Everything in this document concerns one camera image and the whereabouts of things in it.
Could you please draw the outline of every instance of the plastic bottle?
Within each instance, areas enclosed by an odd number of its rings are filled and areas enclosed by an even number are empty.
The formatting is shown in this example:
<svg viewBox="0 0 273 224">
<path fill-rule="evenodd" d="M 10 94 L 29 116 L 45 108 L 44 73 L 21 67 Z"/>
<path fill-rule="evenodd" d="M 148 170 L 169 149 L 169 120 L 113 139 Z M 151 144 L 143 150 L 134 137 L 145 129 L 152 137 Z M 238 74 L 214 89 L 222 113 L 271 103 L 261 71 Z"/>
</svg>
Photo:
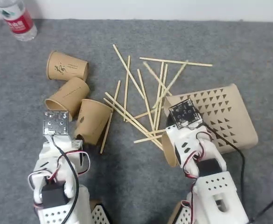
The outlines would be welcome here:
<svg viewBox="0 0 273 224">
<path fill-rule="evenodd" d="M 0 0 L 0 13 L 17 40 L 29 41 L 37 35 L 37 28 L 22 0 Z"/>
</svg>

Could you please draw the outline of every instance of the paper cup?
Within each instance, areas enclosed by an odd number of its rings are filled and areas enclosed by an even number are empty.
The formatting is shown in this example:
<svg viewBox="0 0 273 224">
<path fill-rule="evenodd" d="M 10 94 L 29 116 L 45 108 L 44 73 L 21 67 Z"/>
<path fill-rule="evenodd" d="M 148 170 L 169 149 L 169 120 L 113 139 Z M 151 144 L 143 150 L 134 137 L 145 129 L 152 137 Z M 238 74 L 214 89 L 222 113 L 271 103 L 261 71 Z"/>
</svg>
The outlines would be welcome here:
<svg viewBox="0 0 273 224">
<path fill-rule="evenodd" d="M 161 137 L 161 141 L 166 161 L 171 167 L 175 167 L 178 164 L 178 161 L 175 155 L 175 149 L 169 140 L 168 134 L 164 133 Z"/>
<path fill-rule="evenodd" d="M 75 137 L 81 136 L 85 143 L 96 145 L 112 112 L 105 104 L 83 99 L 76 122 Z"/>
<path fill-rule="evenodd" d="M 80 78 L 74 77 L 65 83 L 55 94 L 45 100 L 48 109 L 52 111 L 69 111 L 69 121 L 79 111 L 81 100 L 90 89 Z"/>
<path fill-rule="evenodd" d="M 56 80 L 70 80 L 78 77 L 84 81 L 88 76 L 89 64 L 87 61 L 52 51 L 47 61 L 47 77 Z"/>
</svg>

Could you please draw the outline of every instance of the gray carpet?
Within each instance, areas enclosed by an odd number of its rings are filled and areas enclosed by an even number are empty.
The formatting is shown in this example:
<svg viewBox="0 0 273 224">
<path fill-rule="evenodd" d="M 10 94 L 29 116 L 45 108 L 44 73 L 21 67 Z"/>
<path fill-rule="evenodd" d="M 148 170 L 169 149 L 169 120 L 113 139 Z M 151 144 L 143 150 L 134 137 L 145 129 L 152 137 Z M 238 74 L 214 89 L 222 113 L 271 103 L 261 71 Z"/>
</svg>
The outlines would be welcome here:
<svg viewBox="0 0 273 224">
<path fill-rule="evenodd" d="M 113 94 L 117 81 L 124 83 L 126 77 L 113 43 L 125 60 L 131 54 L 135 77 L 136 69 L 141 69 L 151 105 L 158 84 L 140 56 L 214 64 L 188 66 L 171 88 L 173 94 L 235 83 L 259 135 L 258 145 L 244 151 L 248 216 L 273 199 L 273 23 L 37 20 L 36 24 L 38 36 L 19 42 L 0 22 L 0 224 L 38 223 L 26 178 L 45 141 L 44 100 L 64 83 L 46 77 L 50 51 L 89 61 L 89 97 L 103 101 L 104 92 Z M 159 63 L 149 64 L 159 72 Z M 169 65 L 168 80 L 179 67 Z M 132 82 L 128 110 L 134 115 L 146 111 Z M 167 165 L 153 143 L 133 144 L 142 137 L 115 113 L 104 155 L 92 149 L 91 171 L 80 178 L 91 199 L 101 199 L 116 224 L 165 224 L 191 185 L 180 168 Z M 240 157 L 230 153 L 224 158 L 239 189 Z M 273 208 L 257 223 L 273 224 Z"/>
</svg>

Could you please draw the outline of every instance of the wooden stick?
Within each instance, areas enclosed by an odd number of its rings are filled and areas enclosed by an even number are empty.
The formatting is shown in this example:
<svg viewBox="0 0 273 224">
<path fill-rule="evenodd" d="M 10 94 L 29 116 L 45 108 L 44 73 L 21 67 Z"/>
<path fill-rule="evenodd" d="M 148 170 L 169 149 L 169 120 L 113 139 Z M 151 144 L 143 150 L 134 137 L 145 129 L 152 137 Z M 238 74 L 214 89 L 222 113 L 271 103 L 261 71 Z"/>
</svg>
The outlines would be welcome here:
<svg viewBox="0 0 273 224">
<path fill-rule="evenodd" d="M 127 63 L 127 67 L 130 70 L 130 55 L 128 56 L 128 63 Z M 129 80 L 129 74 L 128 72 L 126 73 L 126 84 L 125 84 L 125 98 L 124 98 L 124 108 L 127 108 L 127 95 L 128 95 L 128 80 Z"/>
<path fill-rule="evenodd" d="M 165 129 L 156 130 L 156 131 L 148 132 L 148 134 L 157 134 L 157 133 L 163 133 L 163 132 L 166 132 L 166 130 Z"/>
<path fill-rule="evenodd" d="M 154 112 L 155 112 L 155 109 L 150 110 L 150 113 L 154 113 Z M 138 118 L 142 118 L 142 117 L 147 116 L 147 115 L 148 115 L 148 112 L 144 112 L 144 113 L 142 113 L 142 114 L 139 114 L 139 115 L 135 116 L 134 118 L 135 118 L 135 119 L 138 119 Z"/>
<path fill-rule="evenodd" d="M 144 65 L 145 65 L 146 68 L 149 70 L 150 74 L 151 74 L 152 76 L 154 76 L 154 78 L 160 83 L 160 85 L 161 85 L 164 89 L 166 89 L 166 86 L 162 83 L 162 80 L 160 80 L 160 79 L 156 76 L 155 72 L 151 69 L 151 67 L 150 67 L 146 62 L 144 62 Z"/>
<path fill-rule="evenodd" d="M 111 102 L 109 102 L 107 99 L 105 99 L 105 98 L 103 98 L 104 100 L 105 100 L 105 102 L 109 105 L 109 106 L 111 106 L 116 112 L 118 112 L 122 117 L 124 117 L 124 114 L 118 109 L 118 108 L 116 108 L 116 106 L 115 105 L 113 105 Z M 139 125 L 137 125 L 135 122 L 133 122 L 131 119 L 129 119 L 128 117 L 126 117 L 126 120 L 130 123 L 130 124 L 132 124 L 134 127 L 136 127 L 141 133 L 143 133 L 145 136 L 147 136 L 147 137 L 151 137 L 151 135 L 150 134 L 148 134 L 148 133 L 146 133 L 146 132 L 144 132 L 140 127 L 139 127 Z M 161 150 L 163 150 L 162 149 L 162 145 L 161 145 L 161 143 L 158 141 L 158 140 L 153 140 L 152 141 L 159 149 L 161 149 Z"/>
<path fill-rule="evenodd" d="M 124 62 L 124 59 L 122 58 L 121 54 L 119 53 L 119 50 L 117 49 L 116 45 L 113 44 L 112 46 L 113 46 L 114 50 L 116 51 L 116 53 L 117 53 L 120 61 L 122 62 L 123 66 L 125 67 L 126 71 L 128 72 L 128 75 L 132 79 L 132 82 L 134 83 L 135 87 L 137 88 L 138 92 L 140 93 L 141 97 L 144 99 L 144 95 L 142 94 L 139 86 L 137 85 L 135 79 L 133 78 L 133 75 L 131 74 L 130 70 L 128 69 L 126 63 Z"/>
<path fill-rule="evenodd" d="M 140 143 L 140 142 L 144 142 L 144 141 L 150 141 L 150 140 L 154 140 L 154 139 L 159 139 L 161 137 L 162 137 L 162 135 L 157 135 L 157 136 L 154 136 L 154 137 L 149 137 L 149 138 L 145 138 L 145 139 L 136 140 L 136 141 L 134 141 L 134 143 Z"/>
<path fill-rule="evenodd" d="M 141 89 L 142 89 L 144 97 L 145 97 L 145 104 L 146 104 L 146 108 L 147 108 L 147 113 L 149 115 L 149 120 L 150 120 L 151 128 L 152 128 L 152 131 L 154 131 L 154 124 L 153 124 L 152 116 L 151 116 L 151 113 L 150 113 L 149 103 L 147 101 L 146 90 L 145 90 L 144 83 L 142 82 L 142 77 L 141 77 L 141 73 L 140 73 L 139 69 L 137 69 L 137 73 L 138 73 L 138 77 L 140 79 Z"/>
<path fill-rule="evenodd" d="M 176 64 L 184 64 L 185 63 L 185 62 L 180 62 L 180 61 L 163 60 L 163 59 L 149 58 L 149 57 L 140 57 L 140 59 L 146 60 L 146 61 L 176 63 Z M 189 62 L 188 65 L 197 65 L 197 66 L 205 66 L 205 67 L 212 67 L 213 66 L 212 64 L 202 64 L 202 63 L 194 63 L 194 62 Z"/>
<path fill-rule="evenodd" d="M 164 77 L 163 77 L 163 84 L 165 85 L 166 82 L 166 75 L 168 74 L 168 64 L 165 65 L 165 71 L 164 71 Z M 158 104 L 158 114 L 157 114 L 157 123 L 155 126 L 155 130 L 158 130 L 159 128 L 159 123 L 160 123 L 160 115 L 161 115 L 161 106 L 162 106 L 162 101 L 159 102 Z"/>
<path fill-rule="evenodd" d="M 121 85 L 121 81 L 119 80 L 119 81 L 118 81 L 118 86 L 117 86 L 117 89 L 116 89 L 116 93 L 114 94 L 114 98 L 115 98 L 115 99 L 118 98 L 119 86 L 120 86 L 120 85 Z M 108 122 L 107 122 L 106 131 L 105 131 L 104 138 L 103 138 L 103 142 L 102 142 L 101 149 L 100 149 L 100 154 L 102 154 L 102 153 L 103 153 L 103 150 L 104 150 L 104 146 L 105 146 L 105 143 L 106 143 L 106 138 L 107 138 L 107 135 L 108 135 L 110 123 L 111 123 L 111 121 L 112 121 L 112 114 L 113 114 L 113 110 L 112 110 L 112 112 L 110 113 L 109 120 L 108 120 Z"/>
<path fill-rule="evenodd" d="M 177 78 L 179 77 L 179 75 L 182 73 L 182 71 L 184 70 L 184 68 L 186 67 L 186 65 L 188 64 L 188 61 L 186 61 L 180 68 L 180 70 L 178 71 L 178 73 L 175 75 L 175 77 L 173 78 L 173 80 L 170 82 L 170 84 L 168 85 L 167 88 L 164 89 L 164 92 L 161 94 L 161 96 L 158 98 L 157 102 L 155 103 L 155 105 L 153 106 L 153 108 L 155 108 L 157 106 L 157 103 L 159 103 L 159 101 L 166 95 L 167 91 L 169 91 L 169 89 L 172 87 L 172 85 L 175 83 L 175 81 L 177 80 Z"/>
<path fill-rule="evenodd" d="M 163 76 L 163 66 L 164 66 L 164 62 L 161 63 L 161 69 L 160 69 L 160 75 L 159 75 L 159 80 L 162 80 L 162 76 Z M 157 97 L 156 100 L 158 100 L 158 97 L 160 96 L 160 83 L 158 84 L 158 90 L 157 90 Z M 158 107 L 155 108 L 155 112 L 154 112 L 154 130 L 156 127 L 156 122 L 157 122 L 157 115 L 158 115 Z"/>
</svg>

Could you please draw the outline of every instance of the white robotic arm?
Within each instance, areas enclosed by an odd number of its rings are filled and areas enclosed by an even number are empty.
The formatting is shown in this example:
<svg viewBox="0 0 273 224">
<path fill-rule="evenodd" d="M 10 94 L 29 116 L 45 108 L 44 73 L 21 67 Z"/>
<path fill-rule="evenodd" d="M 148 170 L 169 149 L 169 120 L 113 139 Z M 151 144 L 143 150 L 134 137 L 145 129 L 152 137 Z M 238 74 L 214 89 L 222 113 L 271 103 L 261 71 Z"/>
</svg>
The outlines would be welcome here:
<svg viewBox="0 0 273 224">
<path fill-rule="evenodd" d="M 81 140 L 72 140 L 68 135 L 68 112 L 45 112 L 43 134 L 47 139 L 40 152 L 34 171 L 28 176 L 28 183 L 34 192 L 34 207 L 41 224 L 93 224 L 88 189 L 79 185 L 75 202 L 76 180 L 74 173 L 61 154 L 69 158 L 75 175 L 90 168 L 90 158 L 82 150 Z M 88 166 L 84 168 L 84 158 Z"/>
<path fill-rule="evenodd" d="M 183 101 L 170 112 L 175 124 L 168 126 L 166 133 L 173 153 L 185 175 L 195 179 L 171 223 L 246 224 L 248 217 L 234 181 L 192 101 Z"/>
</svg>

